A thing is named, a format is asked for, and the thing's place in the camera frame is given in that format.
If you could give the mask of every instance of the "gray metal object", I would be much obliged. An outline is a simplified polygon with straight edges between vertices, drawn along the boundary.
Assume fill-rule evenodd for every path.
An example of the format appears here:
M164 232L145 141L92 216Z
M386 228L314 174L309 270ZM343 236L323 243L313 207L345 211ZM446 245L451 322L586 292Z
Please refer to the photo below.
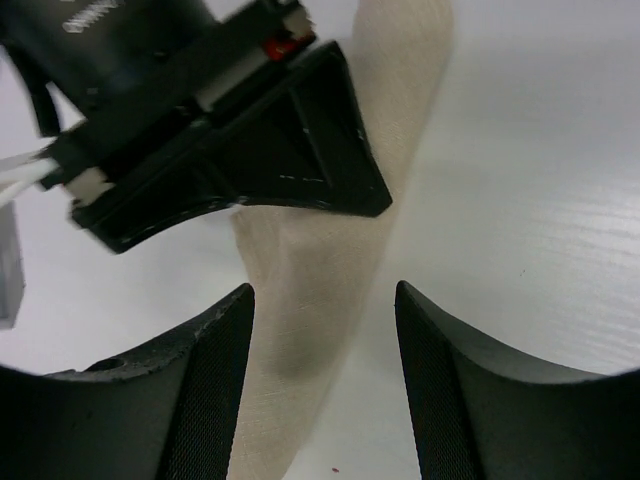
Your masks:
M0 208L0 329L16 323L25 277L14 203Z

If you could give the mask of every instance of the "black cylinder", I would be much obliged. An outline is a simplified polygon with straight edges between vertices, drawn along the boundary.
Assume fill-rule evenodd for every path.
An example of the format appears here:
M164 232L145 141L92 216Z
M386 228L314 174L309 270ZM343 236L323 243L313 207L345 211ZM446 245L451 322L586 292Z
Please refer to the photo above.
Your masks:
M3 0L0 22L85 115L215 24L202 0Z

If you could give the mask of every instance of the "folded cloth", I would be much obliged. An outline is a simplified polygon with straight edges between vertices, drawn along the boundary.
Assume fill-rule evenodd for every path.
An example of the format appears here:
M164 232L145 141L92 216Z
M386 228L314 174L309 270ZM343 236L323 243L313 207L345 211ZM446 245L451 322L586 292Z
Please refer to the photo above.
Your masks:
M449 0L360 0L348 57L391 209L377 219L276 207L234 215L256 318L232 480L280 480L313 426L397 216L452 24Z

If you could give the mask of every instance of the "white table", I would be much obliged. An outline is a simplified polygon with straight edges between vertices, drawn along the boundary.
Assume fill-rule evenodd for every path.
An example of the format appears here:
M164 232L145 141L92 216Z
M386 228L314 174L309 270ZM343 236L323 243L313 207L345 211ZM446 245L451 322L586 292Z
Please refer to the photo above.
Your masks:
M225 14L242 2L212 3ZM321 33L348 34L355 0L307 3ZM547 360L603 373L640 364L640 4L455 6L456 50L383 273L287 480L418 478L393 317L400 279ZM0 157L36 148L6 68L0 104ZM0 333L3 364L84 368L246 280L224 215L114 257L65 223L66 205L60 192L18 203L28 292L18 327Z

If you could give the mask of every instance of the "tabletop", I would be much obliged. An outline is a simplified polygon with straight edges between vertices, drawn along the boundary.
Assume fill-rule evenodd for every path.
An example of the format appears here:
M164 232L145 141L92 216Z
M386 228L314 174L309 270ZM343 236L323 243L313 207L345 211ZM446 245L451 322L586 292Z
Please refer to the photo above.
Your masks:
M240 0L211 2L224 15ZM356 0L312 0L347 37ZM409 280L530 354L614 373L640 365L640 4L454 0L456 42L398 224L346 366L287 480L418 478L393 295ZM0 157L33 123L0 72ZM77 118L64 107L66 124ZM0 362L85 368L246 280L225 214L119 257L66 222L68 198L18 201L27 294Z

